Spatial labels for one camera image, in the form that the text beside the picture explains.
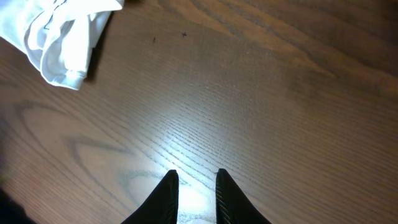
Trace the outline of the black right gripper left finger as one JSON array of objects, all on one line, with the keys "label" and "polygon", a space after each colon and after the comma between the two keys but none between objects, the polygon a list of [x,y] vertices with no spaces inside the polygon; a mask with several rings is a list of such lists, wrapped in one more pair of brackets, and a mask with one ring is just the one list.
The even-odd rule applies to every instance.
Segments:
[{"label": "black right gripper left finger", "polygon": [[176,224],[179,179],[169,170],[144,203],[121,224]]}]

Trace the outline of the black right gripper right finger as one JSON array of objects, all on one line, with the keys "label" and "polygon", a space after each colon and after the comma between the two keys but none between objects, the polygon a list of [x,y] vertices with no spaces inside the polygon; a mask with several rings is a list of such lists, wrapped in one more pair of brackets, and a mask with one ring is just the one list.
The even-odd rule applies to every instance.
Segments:
[{"label": "black right gripper right finger", "polygon": [[249,201],[226,169],[216,175],[217,224],[271,224]]}]

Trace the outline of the white printed t-shirt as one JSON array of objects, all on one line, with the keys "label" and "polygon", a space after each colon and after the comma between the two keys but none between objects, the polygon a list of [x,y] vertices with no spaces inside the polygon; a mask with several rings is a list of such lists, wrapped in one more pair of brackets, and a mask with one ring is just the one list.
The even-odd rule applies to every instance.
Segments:
[{"label": "white printed t-shirt", "polygon": [[1,38],[27,55],[43,79],[79,90],[91,54],[124,0],[1,0]]}]

